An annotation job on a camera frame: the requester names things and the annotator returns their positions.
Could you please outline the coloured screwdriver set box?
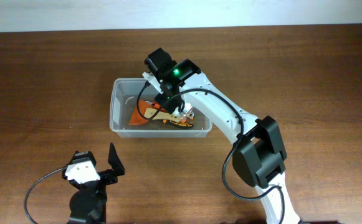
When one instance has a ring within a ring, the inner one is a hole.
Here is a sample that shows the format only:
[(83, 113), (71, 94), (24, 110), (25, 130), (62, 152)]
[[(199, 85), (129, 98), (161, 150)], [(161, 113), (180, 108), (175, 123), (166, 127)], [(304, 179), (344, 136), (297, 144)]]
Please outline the coloured screwdriver set box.
[(194, 106), (192, 106), (190, 103), (183, 104), (180, 107), (180, 109), (178, 110), (180, 118), (182, 120), (186, 120), (186, 119), (193, 120), (194, 119), (193, 108), (194, 108)]

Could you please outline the orange scraper wooden handle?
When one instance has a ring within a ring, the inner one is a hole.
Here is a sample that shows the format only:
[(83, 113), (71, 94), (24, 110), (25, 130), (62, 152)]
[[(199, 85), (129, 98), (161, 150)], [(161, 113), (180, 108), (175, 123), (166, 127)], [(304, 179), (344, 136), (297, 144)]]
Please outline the orange scraper wooden handle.
[[(153, 103), (149, 103), (147, 101), (138, 100), (138, 106), (140, 110), (138, 111), (137, 106), (135, 107), (128, 124), (133, 126), (146, 124), (148, 122), (148, 118), (153, 116), (157, 111), (156, 109), (153, 108), (152, 104)], [(164, 119), (172, 120), (175, 122), (180, 122), (182, 120), (180, 116), (169, 114), (167, 111), (162, 109), (153, 118), (153, 120), (161, 120), (161, 121)]]

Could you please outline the yellow black long-nose pliers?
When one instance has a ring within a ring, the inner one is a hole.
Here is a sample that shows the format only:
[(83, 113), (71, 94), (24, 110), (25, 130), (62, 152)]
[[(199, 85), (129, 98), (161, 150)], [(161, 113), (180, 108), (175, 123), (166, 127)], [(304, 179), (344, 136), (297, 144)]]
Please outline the yellow black long-nose pliers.
[(175, 121), (168, 120), (168, 119), (164, 119), (164, 120), (163, 120), (163, 123), (164, 123), (165, 125), (172, 125), (172, 126), (174, 126), (174, 127), (181, 128), (181, 129), (191, 129), (191, 128), (194, 127), (194, 124), (193, 124), (193, 123), (175, 122)]

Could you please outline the orange perforated bar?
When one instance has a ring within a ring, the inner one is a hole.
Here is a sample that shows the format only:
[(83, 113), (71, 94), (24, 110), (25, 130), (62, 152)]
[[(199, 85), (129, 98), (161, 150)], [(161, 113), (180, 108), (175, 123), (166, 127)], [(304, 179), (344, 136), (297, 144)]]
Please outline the orange perforated bar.
[(156, 110), (161, 110), (161, 105), (159, 103), (153, 103), (152, 106)]

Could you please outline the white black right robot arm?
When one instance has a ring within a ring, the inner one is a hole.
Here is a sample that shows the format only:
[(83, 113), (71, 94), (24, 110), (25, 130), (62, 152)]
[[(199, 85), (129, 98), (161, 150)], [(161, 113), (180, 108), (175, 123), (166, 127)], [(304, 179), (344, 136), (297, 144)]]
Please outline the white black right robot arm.
[[(144, 64), (149, 70), (143, 74), (144, 79), (158, 91), (158, 112), (182, 116), (188, 114), (186, 106), (190, 104), (232, 144), (221, 171), (225, 188), (238, 199), (260, 200), (267, 223), (301, 223), (285, 186), (287, 153), (276, 120), (270, 116), (260, 119), (237, 106), (189, 59), (178, 63), (158, 48), (147, 56)], [(243, 182), (255, 188), (255, 198), (231, 190), (226, 180), (228, 164), (232, 164)]]

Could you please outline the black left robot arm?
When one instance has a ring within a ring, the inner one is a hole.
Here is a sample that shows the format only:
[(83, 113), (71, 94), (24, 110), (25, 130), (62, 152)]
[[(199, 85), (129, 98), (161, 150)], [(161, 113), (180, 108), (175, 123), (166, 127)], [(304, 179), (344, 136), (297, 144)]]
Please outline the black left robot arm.
[(106, 223), (106, 187), (118, 182), (125, 168), (110, 144), (108, 164), (110, 169), (98, 172), (96, 160), (90, 151), (76, 151), (62, 172), (62, 178), (77, 189), (70, 199), (69, 223)]

